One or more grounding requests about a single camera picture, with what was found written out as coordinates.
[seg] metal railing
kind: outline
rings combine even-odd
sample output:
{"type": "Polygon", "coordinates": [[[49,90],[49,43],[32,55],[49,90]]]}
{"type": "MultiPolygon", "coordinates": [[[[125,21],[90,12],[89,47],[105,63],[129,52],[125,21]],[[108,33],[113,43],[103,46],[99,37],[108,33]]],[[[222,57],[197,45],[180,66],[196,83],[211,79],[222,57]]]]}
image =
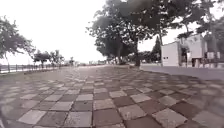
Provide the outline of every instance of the metal railing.
{"type": "Polygon", "coordinates": [[[57,69],[60,66],[56,65],[0,65],[1,73],[13,73],[13,72],[24,72],[24,71],[36,71],[36,70],[50,70],[57,69]]]}

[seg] street lamp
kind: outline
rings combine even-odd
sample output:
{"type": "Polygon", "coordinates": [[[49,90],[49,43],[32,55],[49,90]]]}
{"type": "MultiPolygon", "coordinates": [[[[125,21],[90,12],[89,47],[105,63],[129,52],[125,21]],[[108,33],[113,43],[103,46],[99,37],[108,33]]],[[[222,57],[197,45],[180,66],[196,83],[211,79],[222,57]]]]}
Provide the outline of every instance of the street lamp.
{"type": "MultiPolygon", "coordinates": [[[[207,4],[211,3],[212,1],[211,0],[205,0],[205,2],[207,4]]],[[[217,40],[216,40],[216,37],[215,37],[215,29],[214,29],[214,22],[212,20],[212,14],[210,12],[210,8],[209,6],[206,6],[207,8],[207,15],[208,15],[208,20],[209,20],[209,23],[210,23],[210,30],[211,30],[211,36],[212,36],[212,46],[213,46],[213,50],[214,50],[214,62],[215,62],[215,67],[218,66],[218,56],[217,56],[217,53],[218,53],[218,48],[217,48],[217,40]]]]}

